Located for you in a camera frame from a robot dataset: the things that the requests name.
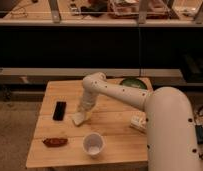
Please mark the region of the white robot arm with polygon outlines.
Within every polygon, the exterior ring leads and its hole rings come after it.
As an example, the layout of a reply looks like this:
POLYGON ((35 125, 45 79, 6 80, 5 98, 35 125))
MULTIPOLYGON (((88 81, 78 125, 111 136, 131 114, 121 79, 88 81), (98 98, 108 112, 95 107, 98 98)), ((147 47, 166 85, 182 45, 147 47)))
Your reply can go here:
POLYGON ((113 84, 104 73, 85 76, 80 108, 83 116, 99 94, 146 114, 148 171, 201 171, 194 115, 187 96, 173 87, 155 91, 113 84))

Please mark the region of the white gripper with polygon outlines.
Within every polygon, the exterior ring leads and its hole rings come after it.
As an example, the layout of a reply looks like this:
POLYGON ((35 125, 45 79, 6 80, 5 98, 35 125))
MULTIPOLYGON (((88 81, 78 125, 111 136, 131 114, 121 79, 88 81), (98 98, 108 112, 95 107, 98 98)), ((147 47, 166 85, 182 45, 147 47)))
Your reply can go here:
POLYGON ((89 112, 96 105, 97 97, 97 93, 84 91, 80 98, 77 111, 80 113, 89 112))

